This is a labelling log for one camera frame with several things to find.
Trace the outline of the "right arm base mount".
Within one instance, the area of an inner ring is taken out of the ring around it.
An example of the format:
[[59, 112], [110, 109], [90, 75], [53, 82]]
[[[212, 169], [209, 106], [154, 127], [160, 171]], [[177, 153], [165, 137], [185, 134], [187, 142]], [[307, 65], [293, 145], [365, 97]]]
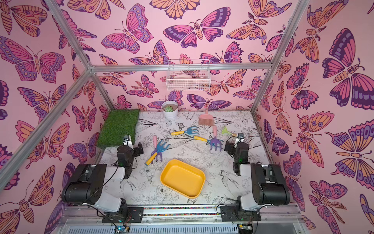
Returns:
[[216, 207], [216, 211], [221, 215], [222, 221], [251, 222], [262, 220], [258, 212], [240, 210], [233, 204], [220, 204]]

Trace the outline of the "yellow plastic storage tray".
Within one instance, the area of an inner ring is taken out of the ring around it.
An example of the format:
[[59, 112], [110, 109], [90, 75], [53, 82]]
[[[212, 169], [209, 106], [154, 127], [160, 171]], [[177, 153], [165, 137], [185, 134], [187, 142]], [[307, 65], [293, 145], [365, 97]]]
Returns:
[[180, 160], [169, 161], [163, 169], [161, 183], [175, 192], [189, 198], [197, 198], [206, 180], [204, 172]]

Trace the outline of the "blue fork yellow handle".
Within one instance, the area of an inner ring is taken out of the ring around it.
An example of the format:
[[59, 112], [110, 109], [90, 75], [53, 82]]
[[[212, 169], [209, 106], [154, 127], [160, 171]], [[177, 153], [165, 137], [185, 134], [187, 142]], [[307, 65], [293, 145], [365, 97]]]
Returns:
[[194, 136], [193, 139], [194, 140], [203, 141], [203, 142], [206, 142], [206, 143], [210, 144], [210, 140], [209, 139], [203, 138], [201, 136]]
[[185, 131], [178, 131], [178, 132], [172, 132], [171, 133], [172, 136], [181, 135], [181, 134], [187, 134], [189, 136], [192, 136], [192, 135], [198, 135], [199, 131], [198, 131], [198, 128], [196, 126], [192, 126], [192, 127], [189, 127]]

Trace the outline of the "green hoe wooden handle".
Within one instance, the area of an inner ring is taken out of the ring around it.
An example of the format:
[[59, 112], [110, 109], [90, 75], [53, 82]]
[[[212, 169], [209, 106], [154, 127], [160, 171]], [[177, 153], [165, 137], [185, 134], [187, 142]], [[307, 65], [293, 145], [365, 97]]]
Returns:
[[237, 134], [228, 131], [228, 128], [226, 126], [222, 129], [221, 134], [225, 135], [225, 136], [227, 135], [227, 136], [231, 136], [231, 137], [237, 137]]

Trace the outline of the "blue rake yellow handle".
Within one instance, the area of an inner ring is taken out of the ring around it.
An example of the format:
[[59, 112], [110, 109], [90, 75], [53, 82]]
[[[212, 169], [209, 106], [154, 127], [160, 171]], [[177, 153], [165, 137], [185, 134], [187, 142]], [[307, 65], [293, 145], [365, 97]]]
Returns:
[[150, 158], [146, 161], [146, 165], [150, 165], [153, 160], [156, 158], [157, 155], [161, 154], [162, 152], [166, 151], [170, 144], [166, 145], [166, 141], [163, 141], [161, 140], [157, 145], [156, 145], [156, 149], [154, 150], [154, 152], [151, 154]]

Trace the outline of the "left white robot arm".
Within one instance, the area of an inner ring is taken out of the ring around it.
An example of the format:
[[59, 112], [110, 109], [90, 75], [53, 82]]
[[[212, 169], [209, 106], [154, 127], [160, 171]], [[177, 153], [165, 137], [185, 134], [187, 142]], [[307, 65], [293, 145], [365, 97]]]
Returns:
[[135, 159], [144, 154], [142, 143], [133, 146], [130, 136], [125, 136], [123, 144], [117, 148], [117, 161], [107, 164], [80, 164], [61, 193], [61, 200], [73, 205], [92, 206], [111, 215], [126, 216], [127, 203], [105, 191], [109, 182], [128, 179], [135, 169]]

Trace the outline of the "purple rake pink handle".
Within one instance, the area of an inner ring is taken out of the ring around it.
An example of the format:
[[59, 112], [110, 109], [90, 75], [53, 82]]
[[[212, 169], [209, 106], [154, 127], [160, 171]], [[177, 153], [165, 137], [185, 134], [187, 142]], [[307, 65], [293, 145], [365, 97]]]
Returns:
[[212, 150], [219, 150], [220, 152], [223, 150], [222, 141], [217, 138], [217, 127], [216, 125], [213, 126], [213, 138], [209, 140], [210, 151]]
[[155, 160], [156, 161], [162, 161], [163, 160], [162, 153], [157, 151], [158, 142], [157, 142], [157, 136], [156, 135], [153, 136], [153, 146], [154, 146], [154, 150], [153, 150], [151, 156], [154, 155], [155, 153], [158, 153], [155, 156]]

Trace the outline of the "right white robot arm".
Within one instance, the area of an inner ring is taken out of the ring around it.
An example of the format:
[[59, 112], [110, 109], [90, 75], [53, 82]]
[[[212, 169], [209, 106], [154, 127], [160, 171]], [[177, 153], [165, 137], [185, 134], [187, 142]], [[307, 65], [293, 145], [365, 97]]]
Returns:
[[249, 145], [243, 141], [243, 134], [231, 136], [225, 142], [224, 151], [234, 159], [235, 175], [245, 177], [249, 193], [238, 196], [235, 212], [258, 212], [263, 207], [288, 205], [290, 193], [280, 166], [275, 164], [250, 163]]

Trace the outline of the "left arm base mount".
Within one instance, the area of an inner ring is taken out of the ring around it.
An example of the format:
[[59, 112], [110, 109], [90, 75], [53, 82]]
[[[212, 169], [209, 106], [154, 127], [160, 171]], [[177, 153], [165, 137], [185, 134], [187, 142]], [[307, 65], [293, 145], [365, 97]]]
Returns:
[[125, 212], [120, 210], [117, 213], [104, 212], [102, 223], [141, 223], [144, 214], [144, 207], [128, 207]]

